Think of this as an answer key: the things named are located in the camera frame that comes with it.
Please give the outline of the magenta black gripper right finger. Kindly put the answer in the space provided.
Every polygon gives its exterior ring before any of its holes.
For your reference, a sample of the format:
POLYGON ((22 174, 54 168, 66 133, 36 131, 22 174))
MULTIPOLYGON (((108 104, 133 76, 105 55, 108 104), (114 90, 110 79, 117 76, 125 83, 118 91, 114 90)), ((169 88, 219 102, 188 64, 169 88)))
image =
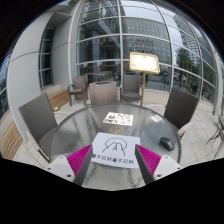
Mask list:
POLYGON ((147 148, 135 145, 135 156, 145 184, 150 184, 182 169, 169 155, 160 156, 147 148))

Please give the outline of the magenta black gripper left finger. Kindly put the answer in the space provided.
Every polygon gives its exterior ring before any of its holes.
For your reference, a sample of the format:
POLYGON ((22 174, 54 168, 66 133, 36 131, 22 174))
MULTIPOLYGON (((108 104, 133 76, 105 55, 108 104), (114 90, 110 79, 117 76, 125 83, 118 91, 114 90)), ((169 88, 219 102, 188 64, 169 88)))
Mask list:
POLYGON ((58 156, 48 165, 46 170, 56 176, 81 186, 85 179, 92 155, 92 145, 88 145, 69 156, 58 156))

